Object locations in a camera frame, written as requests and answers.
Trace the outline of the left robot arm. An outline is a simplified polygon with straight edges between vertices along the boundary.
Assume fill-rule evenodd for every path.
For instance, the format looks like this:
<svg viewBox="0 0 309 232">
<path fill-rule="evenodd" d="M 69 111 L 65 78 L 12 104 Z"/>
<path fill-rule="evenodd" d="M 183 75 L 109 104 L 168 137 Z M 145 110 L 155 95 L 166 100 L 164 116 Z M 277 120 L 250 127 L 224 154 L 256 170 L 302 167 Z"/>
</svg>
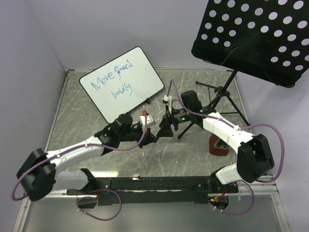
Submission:
<svg viewBox="0 0 309 232">
<path fill-rule="evenodd" d="M 85 141 L 55 151 L 33 150 L 18 170 L 17 184 L 25 191 L 21 199 L 38 201 L 52 191 L 79 189 L 84 194 L 95 190 L 95 178 L 88 170 L 66 172 L 70 166 L 112 151 L 129 151 L 156 143 L 151 133 L 153 117 L 144 113 L 138 123 L 129 114 L 121 114 L 113 123 Z"/>
</svg>

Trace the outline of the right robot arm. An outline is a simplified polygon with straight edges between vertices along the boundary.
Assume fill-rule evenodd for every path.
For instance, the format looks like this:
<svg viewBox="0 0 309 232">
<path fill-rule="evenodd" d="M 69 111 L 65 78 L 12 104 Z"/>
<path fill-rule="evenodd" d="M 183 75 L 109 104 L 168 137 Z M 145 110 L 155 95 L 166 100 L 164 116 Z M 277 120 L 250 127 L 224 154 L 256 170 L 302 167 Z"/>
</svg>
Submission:
<svg viewBox="0 0 309 232">
<path fill-rule="evenodd" d="M 237 181 L 252 183 L 274 167 L 274 160 L 267 138 L 243 131 L 230 123 L 211 106 L 202 106 L 195 91 L 181 94 L 181 109 L 172 107 L 172 97 L 164 96 L 166 113 L 159 125 L 157 137 L 172 137 L 178 125 L 190 121 L 211 132 L 237 153 L 237 162 L 212 173 L 211 187 L 222 192 L 228 184 Z"/>
</svg>

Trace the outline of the white whiteboard black frame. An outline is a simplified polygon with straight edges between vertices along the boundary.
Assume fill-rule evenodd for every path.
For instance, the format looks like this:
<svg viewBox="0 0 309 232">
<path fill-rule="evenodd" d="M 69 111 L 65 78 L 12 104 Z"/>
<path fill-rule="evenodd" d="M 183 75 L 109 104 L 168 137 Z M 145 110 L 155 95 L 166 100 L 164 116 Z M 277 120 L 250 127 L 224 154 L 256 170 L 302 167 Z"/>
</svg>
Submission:
<svg viewBox="0 0 309 232">
<path fill-rule="evenodd" d="M 100 114 L 112 123 L 164 88 L 156 70 L 137 46 L 79 79 Z"/>
</svg>

